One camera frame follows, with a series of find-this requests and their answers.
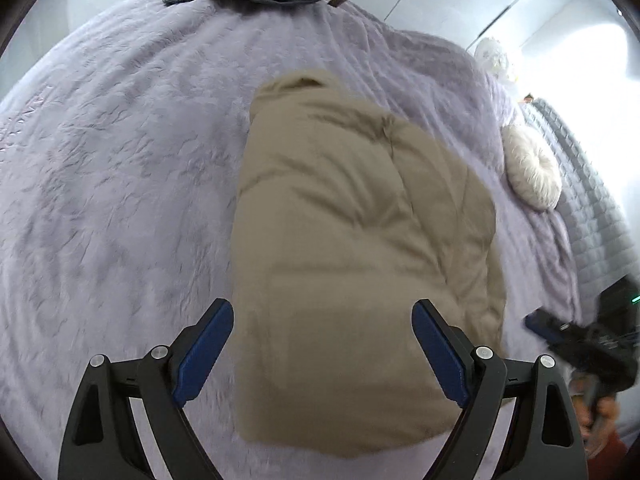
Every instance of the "lavender bedspread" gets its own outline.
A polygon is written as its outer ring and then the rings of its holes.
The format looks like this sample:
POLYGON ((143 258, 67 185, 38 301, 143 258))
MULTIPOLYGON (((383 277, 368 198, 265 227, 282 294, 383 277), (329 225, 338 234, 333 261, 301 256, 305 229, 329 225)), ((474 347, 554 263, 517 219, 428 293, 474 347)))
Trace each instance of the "lavender bedspread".
MULTIPOLYGON (((537 307, 579 320, 562 220, 528 208, 506 181, 499 127, 516 107, 463 50, 350 3, 128 0, 63 40, 0 104, 0 415, 44 480, 56 477, 91 355, 142 356, 230 297, 249 104, 262 83, 299 68, 328 69, 433 132, 484 181, 510 357, 543 351, 521 322, 537 307)), ((223 353, 186 408, 225 479, 417 479, 444 442, 356 460, 246 444, 234 433, 232 364, 223 353)), ((491 475, 509 409, 478 478, 491 475)))

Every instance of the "beige pillow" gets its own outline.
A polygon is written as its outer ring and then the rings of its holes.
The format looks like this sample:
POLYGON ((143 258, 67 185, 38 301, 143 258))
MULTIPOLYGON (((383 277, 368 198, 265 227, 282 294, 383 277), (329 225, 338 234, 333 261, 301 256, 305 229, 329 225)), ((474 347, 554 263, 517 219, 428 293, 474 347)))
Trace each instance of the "beige pillow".
POLYGON ((517 195, 534 209, 555 208, 562 177, 542 134, 525 124, 510 124, 502 128, 502 143, 507 177, 517 195))

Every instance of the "black device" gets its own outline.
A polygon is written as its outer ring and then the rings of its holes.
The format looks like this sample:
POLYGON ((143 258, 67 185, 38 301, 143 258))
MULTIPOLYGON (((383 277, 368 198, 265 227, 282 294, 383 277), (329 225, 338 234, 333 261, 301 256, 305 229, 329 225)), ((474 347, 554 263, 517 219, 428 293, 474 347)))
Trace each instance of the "black device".
MULTIPOLYGON (((220 480, 182 407, 205 383, 233 327, 233 309, 216 300, 170 346, 142 359, 91 358, 66 425, 59 480, 148 480, 153 475, 129 397, 142 398, 151 429, 174 480, 220 480)), ((449 326, 428 300, 416 303, 412 326, 445 395, 462 414, 424 477, 472 480, 489 444, 502 400, 516 397, 496 480, 586 480, 580 431, 555 362, 501 359, 449 326)))
POLYGON ((565 322, 544 308, 525 318, 526 327, 544 338, 551 352, 590 378, 584 401, 594 426, 598 401, 636 382, 639 302, 638 286, 625 276, 600 294, 596 321, 589 326, 565 322))

